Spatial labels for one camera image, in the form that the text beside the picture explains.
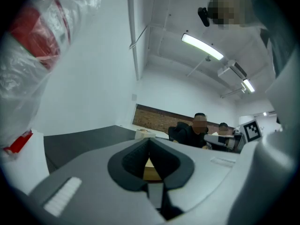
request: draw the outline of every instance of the fluorescent light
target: fluorescent light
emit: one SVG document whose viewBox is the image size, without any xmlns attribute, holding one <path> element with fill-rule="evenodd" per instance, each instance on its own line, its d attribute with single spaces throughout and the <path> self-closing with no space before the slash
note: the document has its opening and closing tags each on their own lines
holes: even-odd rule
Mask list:
<svg viewBox="0 0 300 225">
<path fill-rule="evenodd" d="M 250 92 L 255 91 L 248 79 L 243 80 L 243 83 L 249 88 Z"/>
<path fill-rule="evenodd" d="M 188 44 L 191 44 L 197 48 L 200 48 L 201 50 L 207 52 L 211 56 L 215 57 L 218 60 L 221 60 L 224 56 L 220 54 L 216 49 L 212 48 L 211 46 L 208 46 L 204 42 L 201 42 L 200 40 L 191 37 L 188 34 L 183 34 L 182 39 L 183 42 L 186 42 Z"/>
</svg>

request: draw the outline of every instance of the person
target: person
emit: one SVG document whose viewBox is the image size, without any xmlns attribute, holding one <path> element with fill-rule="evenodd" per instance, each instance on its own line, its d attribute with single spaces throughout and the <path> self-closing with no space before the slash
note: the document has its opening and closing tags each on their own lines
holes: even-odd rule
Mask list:
<svg viewBox="0 0 300 225">
<path fill-rule="evenodd" d="M 175 141 L 197 148 L 211 149 L 211 145 L 204 140 L 207 131 L 207 119 L 204 113 L 196 113 L 193 125 L 182 129 L 174 138 Z"/>
<path fill-rule="evenodd" d="M 282 12 L 272 0 L 210 0 L 208 17 L 219 26 L 258 26 L 267 47 L 272 44 L 272 59 L 276 77 L 283 70 L 296 45 L 296 38 Z"/>
<path fill-rule="evenodd" d="M 219 132 L 215 132 L 212 135 L 226 136 L 227 134 L 228 134 L 228 125 L 224 122 L 221 122 L 219 124 Z"/>
</svg>

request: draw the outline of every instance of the ceiling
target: ceiling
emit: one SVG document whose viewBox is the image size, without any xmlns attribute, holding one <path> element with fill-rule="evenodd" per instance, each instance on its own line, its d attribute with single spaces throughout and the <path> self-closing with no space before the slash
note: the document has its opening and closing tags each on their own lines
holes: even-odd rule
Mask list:
<svg viewBox="0 0 300 225">
<path fill-rule="evenodd" d="M 170 69 L 170 63 L 184 66 L 190 71 L 195 68 L 208 54 L 182 42 L 182 35 L 187 33 L 209 44 L 225 57 L 221 61 L 215 58 L 209 62 L 204 60 L 193 73 L 194 77 L 203 78 L 205 75 L 208 78 L 205 82 L 213 85 L 220 95 L 241 88 L 240 83 L 230 86 L 218 77 L 218 70 L 226 61 L 235 60 L 247 73 L 255 92 L 264 93 L 275 76 L 270 52 L 260 39 L 259 28 L 232 26 L 222 30 L 214 24 L 205 27 L 197 10 L 199 7 L 207 7 L 208 1 L 154 0 L 151 24 L 161 28 L 151 27 L 147 64 L 166 64 L 167 60 Z M 240 92 L 233 98 L 241 99 L 245 96 L 249 94 Z"/>
</svg>

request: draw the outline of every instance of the clear plastic wrap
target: clear plastic wrap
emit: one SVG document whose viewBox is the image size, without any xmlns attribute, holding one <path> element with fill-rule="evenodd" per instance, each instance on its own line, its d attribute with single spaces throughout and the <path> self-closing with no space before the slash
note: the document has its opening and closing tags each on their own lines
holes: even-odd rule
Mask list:
<svg viewBox="0 0 300 225">
<path fill-rule="evenodd" d="M 20 9 L 0 46 L 0 147 L 31 129 L 51 71 L 100 3 L 28 0 Z"/>
</svg>

